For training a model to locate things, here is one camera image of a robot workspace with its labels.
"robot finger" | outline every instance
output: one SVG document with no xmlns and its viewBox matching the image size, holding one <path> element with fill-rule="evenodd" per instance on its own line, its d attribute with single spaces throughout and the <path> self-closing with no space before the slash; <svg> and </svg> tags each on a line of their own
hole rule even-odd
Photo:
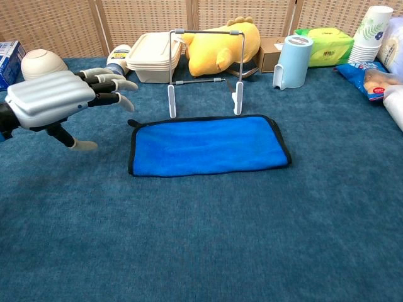
<svg viewBox="0 0 403 302">
<path fill-rule="evenodd" d="M 98 93 L 96 98 L 88 103 L 88 107 L 94 106 L 105 106 L 118 103 L 125 110 L 129 112 L 134 111 L 134 105 L 129 101 L 128 98 L 122 96 L 119 92 L 115 93 Z"/>
<path fill-rule="evenodd" d="M 71 136 L 61 124 L 49 126 L 46 132 L 51 137 L 56 138 L 59 142 L 63 143 L 67 148 L 79 151 L 88 151 L 98 148 L 95 142 L 81 141 Z"/>
<path fill-rule="evenodd" d="M 117 90 L 136 91 L 139 87 L 134 82 L 128 80 L 110 80 L 105 83 L 95 83 L 90 85 L 95 93 L 112 92 Z"/>
<path fill-rule="evenodd" d="M 92 85 L 92 84 L 97 84 L 97 83 L 105 83 L 105 82 L 111 81 L 113 79 L 125 80 L 126 78 L 119 74 L 97 74 L 97 75 L 94 75 L 93 77 L 88 77 L 86 79 L 83 79 L 83 81 L 85 83 L 87 83 L 88 85 Z"/>
<path fill-rule="evenodd" d="M 91 68 L 86 70 L 80 70 L 80 72 L 76 73 L 76 76 L 79 76 L 81 79 L 86 79 L 88 77 L 100 75 L 100 74 L 112 74 L 112 70 L 106 68 Z"/>
<path fill-rule="evenodd" d="M 136 83 L 126 79 L 113 79 L 111 81 L 116 84 L 115 90 L 136 91 L 139 88 Z"/>
</svg>

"green tissue pack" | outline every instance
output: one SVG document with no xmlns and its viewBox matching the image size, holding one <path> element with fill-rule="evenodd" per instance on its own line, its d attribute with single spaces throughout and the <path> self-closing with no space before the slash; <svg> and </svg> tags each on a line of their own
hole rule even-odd
<svg viewBox="0 0 403 302">
<path fill-rule="evenodd" d="M 296 35 L 313 39 L 309 67 L 347 64 L 354 40 L 337 28 L 295 30 Z"/>
</svg>

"light blue canister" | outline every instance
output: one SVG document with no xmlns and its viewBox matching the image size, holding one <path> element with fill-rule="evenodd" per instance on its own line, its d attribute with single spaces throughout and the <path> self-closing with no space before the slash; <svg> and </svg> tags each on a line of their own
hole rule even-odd
<svg viewBox="0 0 403 302">
<path fill-rule="evenodd" d="M 314 41 L 307 36 L 285 38 L 280 58 L 273 74 L 273 87 L 298 88 L 305 83 L 310 53 Z"/>
</svg>

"white stand foot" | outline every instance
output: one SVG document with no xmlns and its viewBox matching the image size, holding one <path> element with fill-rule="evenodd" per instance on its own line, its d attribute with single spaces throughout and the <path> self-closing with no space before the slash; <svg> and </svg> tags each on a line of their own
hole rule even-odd
<svg viewBox="0 0 403 302">
<path fill-rule="evenodd" d="M 169 102 L 169 115 L 171 118 L 175 118 L 176 117 L 175 88 L 172 84 L 168 85 L 168 102 Z"/>
<path fill-rule="evenodd" d="M 242 98 L 244 96 L 244 83 L 237 82 L 236 90 L 232 93 L 232 100 L 235 103 L 234 113 L 240 115 L 242 112 Z"/>
</svg>

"blue box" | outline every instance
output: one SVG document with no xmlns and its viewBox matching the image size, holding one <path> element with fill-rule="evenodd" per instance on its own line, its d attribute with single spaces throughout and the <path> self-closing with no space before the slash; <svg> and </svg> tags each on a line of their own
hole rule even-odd
<svg viewBox="0 0 403 302">
<path fill-rule="evenodd" d="M 0 91 L 15 83 L 24 56 L 19 41 L 0 42 Z"/>
</svg>

